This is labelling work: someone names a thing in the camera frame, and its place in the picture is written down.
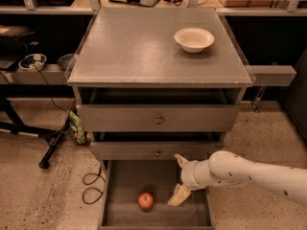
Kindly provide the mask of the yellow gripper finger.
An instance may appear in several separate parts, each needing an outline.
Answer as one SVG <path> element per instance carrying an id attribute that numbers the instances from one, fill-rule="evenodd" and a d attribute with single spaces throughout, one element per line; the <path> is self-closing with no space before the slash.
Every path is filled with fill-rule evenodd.
<path id="1" fill-rule="evenodd" d="M 188 163 L 188 160 L 178 153 L 175 154 L 175 159 L 181 168 L 183 168 Z"/>
<path id="2" fill-rule="evenodd" d="M 177 184 L 175 186 L 174 194 L 168 200 L 170 206 L 177 207 L 183 203 L 191 194 L 191 190 L 184 185 Z"/>

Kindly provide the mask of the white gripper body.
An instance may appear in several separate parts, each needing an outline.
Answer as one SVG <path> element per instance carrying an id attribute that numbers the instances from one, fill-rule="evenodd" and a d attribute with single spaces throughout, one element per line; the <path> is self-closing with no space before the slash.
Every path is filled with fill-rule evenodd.
<path id="1" fill-rule="evenodd" d="M 181 170 L 181 181 L 192 191 L 204 189 L 208 185 L 208 162 L 188 161 Z"/>

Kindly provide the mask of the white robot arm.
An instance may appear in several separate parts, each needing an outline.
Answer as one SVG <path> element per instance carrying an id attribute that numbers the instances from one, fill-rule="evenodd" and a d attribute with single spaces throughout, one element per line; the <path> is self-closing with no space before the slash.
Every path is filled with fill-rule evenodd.
<path id="1" fill-rule="evenodd" d="M 189 161 L 176 154 L 181 167 L 170 206 L 184 202 L 192 191 L 207 186 L 237 186 L 252 183 L 300 205 L 307 206 L 307 170 L 249 161 L 233 152 L 219 150 L 207 160 Z"/>

